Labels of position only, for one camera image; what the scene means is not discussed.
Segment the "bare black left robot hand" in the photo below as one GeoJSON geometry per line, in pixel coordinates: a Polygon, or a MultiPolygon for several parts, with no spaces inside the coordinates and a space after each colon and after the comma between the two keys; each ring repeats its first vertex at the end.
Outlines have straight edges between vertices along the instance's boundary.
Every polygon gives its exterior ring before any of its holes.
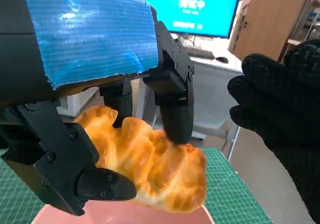
{"type": "Polygon", "coordinates": [[[130,81],[155,92],[168,138],[189,142],[194,67],[144,0],[0,0],[2,159],[46,204],[84,214],[88,200],[129,200],[133,183],[96,168],[84,129],[57,112],[59,99],[99,87],[116,126],[132,114],[130,81]]]}

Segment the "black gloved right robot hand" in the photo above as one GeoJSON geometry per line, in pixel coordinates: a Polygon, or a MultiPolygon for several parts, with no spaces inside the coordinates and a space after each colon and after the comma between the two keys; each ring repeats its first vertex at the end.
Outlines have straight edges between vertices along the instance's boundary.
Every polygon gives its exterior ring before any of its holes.
{"type": "Polygon", "coordinates": [[[258,134],[291,176],[311,218],[319,223],[320,42],[290,49],[283,63],[250,54],[228,92],[237,104],[230,117],[258,134]]]}

